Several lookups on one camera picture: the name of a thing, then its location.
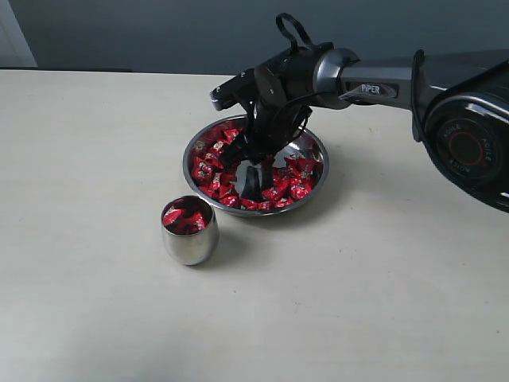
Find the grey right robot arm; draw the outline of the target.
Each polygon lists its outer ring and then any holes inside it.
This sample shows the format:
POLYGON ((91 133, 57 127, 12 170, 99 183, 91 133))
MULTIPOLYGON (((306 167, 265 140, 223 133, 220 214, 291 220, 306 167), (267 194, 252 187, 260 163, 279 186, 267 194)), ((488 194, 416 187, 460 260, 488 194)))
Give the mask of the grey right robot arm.
POLYGON ((508 209, 508 52, 505 49, 362 60, 330 44, 290 49, 211 92, 240 105, 244 132, 226 164, 260 163, 295 140, 315 107, 408 110, 412 135, 438 171, 486 205, 508 209))

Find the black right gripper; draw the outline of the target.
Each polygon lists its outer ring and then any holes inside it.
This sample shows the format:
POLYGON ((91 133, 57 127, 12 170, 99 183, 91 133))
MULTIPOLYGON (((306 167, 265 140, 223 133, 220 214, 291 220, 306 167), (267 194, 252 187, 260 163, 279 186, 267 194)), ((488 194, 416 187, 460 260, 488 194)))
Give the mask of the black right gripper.
POLYGON ((274 186, 274 155, 300 137, 312 109, 293 101, 281 106, 270 105, 260 98, 248 115, 243 133, 237 135, 220 154, 223 167, 232 168, 245 160, 264 159, 259 163, 260 189, 274 186))

